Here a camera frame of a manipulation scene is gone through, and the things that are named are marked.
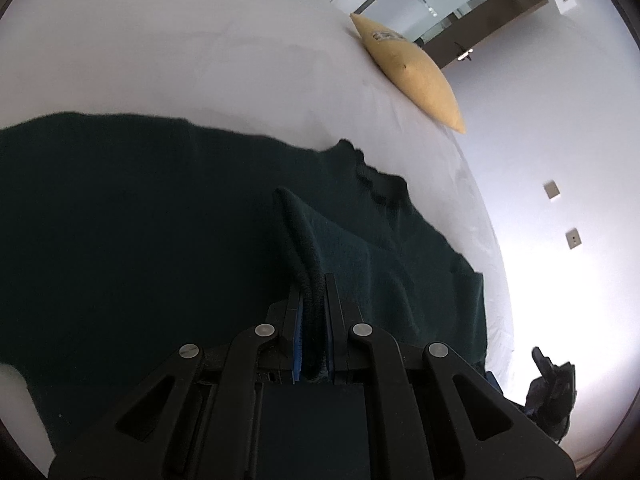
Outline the white bed sheet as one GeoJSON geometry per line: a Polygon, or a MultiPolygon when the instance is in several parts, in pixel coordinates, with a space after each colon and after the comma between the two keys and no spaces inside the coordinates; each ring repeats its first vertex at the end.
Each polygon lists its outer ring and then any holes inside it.
{"type": "MultiPolygon", "coordinates": [[[[487,347],[504,305],[494,230],[454,134],[416,108],[380,72],[340,11],[321,0],[14,0],[1,21],[1,133],[56,114],[180,119],[294,148],[348,141],[369,166],[405,170],[411,149],[449,141],[449,166],[466,218],[454,249],[484,280],[487,347]]],[[[332,385],[323,279],[323,365],[268,387],[257,474],[266,479],[372,479],[358,386],[332,385]]],[[[289,296],[303,295],[292,289],[289,296]]],[[[239,331],[248,330],[266,322],[239,331]]],[[[183,356],[183,344],[164,365],[183,356]]],[[[128,392],[139,387],[139,382],[128,392]]],[[[56,450],[24,377],[1,360],[6,479],[46,474],[56,450]]]]}

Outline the dark green knit sweater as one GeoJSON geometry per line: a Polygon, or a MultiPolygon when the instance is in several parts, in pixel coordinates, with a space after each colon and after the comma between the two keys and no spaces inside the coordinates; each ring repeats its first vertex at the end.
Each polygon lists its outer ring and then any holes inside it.
{"type": "Polygon", "coordinates": [[[323,279],[371,324],[482,367],[484,280],[449,141],[376,169],[180,119],[56,114],[1,133],[1,359],[65,448],[183,344],[223,344],[303,295],[302,365],[323,365],[323,279]]]}

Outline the lower beige wall socket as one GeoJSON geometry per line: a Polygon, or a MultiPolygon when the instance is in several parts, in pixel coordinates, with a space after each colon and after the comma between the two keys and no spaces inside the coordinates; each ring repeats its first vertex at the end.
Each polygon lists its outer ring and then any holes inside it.
{"type": "Polygon", "coordinates": [[[574,228],[569,230],[566,234],[567,245],[570,249],[574,249],[582,244],[582,238],[580,237],[578,229],[574,228]]]}

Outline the yellow pillow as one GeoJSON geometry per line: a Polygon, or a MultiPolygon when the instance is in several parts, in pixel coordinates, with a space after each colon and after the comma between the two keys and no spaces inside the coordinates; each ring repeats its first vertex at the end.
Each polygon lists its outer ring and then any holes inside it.
{"type": "Polygon", "coordinates": [[[361,14],[349,17],[363,47],[387,79],[436,122],[465,134],[459,104],[437,64],[398,32],[361,14]]]}

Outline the dark brown door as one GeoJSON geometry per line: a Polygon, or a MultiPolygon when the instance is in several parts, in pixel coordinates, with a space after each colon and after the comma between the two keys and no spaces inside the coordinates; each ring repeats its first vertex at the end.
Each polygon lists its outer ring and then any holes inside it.
{"type": "Polygon", "coordinates": [[[474,49],[511,22],[541,9],[548,0],[487,0],[428,40],[422,49],[444,68],[471,58],[474,49]]]}

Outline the beige wall socket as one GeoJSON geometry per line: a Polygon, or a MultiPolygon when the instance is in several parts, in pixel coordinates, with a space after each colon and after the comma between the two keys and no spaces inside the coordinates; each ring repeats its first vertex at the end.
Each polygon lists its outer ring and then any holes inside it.
{"type": "Polygon", "coordinates": [[[548,181],[545,183],[544,192],[546,193],[548,200],[556,200],[561,196],[560,189],[555,181],[548,181]]]}
{"type": "Polygon", "coordinates": [[[574,228],[569,230],[566,234],[567,245],[570,249],[574,249],[582,244],[582,238],[580,237],[578,229],[574,228]]]}

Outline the upper beige wall socket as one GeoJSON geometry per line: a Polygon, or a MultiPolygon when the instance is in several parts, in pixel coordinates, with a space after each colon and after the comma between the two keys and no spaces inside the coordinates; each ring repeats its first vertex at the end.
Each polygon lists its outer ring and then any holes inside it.
{"type": "Polygon", "coordinates": [[[548,200],[556,200],[561,196],[560,189],[555,181],[548,181],[545,183],[544,192],[546,193],[548,200]]]}

